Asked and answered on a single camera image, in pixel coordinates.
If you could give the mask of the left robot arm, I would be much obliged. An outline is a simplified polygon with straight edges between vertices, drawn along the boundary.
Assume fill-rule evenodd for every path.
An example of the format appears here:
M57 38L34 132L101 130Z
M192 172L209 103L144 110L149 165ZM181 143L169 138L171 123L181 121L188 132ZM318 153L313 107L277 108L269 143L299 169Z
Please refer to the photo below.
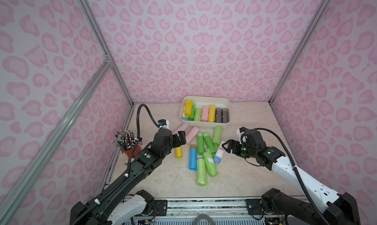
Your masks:
M127 170L107 189L89 200L86 204L78 202L71 209L71 225L112 225L111 213L126 195L158 168L173 148L186 144L186 133L160 128L154 140L140 151L128 165Z

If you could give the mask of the grey trash bag roll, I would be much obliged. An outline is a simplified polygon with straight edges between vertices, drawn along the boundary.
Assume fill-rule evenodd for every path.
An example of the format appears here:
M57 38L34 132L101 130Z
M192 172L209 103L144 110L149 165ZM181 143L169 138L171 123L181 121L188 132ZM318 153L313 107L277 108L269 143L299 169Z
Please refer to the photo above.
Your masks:
M222 123L222 109L216 108L215 122Z
M227 108L222 109L222 123L229 122L229 110Z

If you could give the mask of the pink roll with white label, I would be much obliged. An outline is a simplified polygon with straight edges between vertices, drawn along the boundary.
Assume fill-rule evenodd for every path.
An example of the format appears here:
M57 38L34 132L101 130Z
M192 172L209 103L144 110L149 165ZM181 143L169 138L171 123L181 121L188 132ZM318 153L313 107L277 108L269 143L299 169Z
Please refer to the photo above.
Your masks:
M203 106L202 107L202 122L208 122L209 119L209 106Z

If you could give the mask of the bright green roll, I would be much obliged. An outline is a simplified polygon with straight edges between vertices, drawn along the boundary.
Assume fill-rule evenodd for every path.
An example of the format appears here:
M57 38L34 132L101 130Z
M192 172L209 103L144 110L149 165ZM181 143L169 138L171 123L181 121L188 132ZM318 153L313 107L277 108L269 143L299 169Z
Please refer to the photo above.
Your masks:
M191 115L188 117L188 120L189 120L189 121L193 121L193 120L194 120L195 109L196 109L196 106L195 106L195 104L193 103L192 106L191 106Z

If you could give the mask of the large yellow roll front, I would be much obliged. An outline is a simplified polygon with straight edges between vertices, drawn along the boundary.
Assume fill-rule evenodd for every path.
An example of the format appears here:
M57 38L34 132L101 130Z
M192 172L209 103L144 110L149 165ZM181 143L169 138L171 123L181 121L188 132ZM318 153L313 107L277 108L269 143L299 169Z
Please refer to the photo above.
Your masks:
M208 113L208 122L214 123L216 119L216 106L210 105Z

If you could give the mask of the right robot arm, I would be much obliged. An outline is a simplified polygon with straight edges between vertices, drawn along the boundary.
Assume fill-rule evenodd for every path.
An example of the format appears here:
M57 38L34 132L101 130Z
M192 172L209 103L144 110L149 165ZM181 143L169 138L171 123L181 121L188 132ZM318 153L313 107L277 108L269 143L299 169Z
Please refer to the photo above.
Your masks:
M261 198L265 213L277 210L311 225L359 225L361 223L357 201L349 193L339 193L325 186L314 177L293 165L281 150L264 142L259 145L243 145L236 140L221 144L228 153L247 159L253 157L258 164L284 178L302 192L306 201L288 196L272 188Z

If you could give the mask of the light green roll front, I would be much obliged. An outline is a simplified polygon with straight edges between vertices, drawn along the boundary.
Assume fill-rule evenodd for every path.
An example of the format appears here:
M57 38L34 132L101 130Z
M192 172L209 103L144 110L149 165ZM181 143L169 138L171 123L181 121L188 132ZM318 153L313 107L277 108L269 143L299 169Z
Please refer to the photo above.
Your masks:
M199 186L206 186L207 183L207 174L206 174L206 166L205 160L203 158L197 159L197 185Z

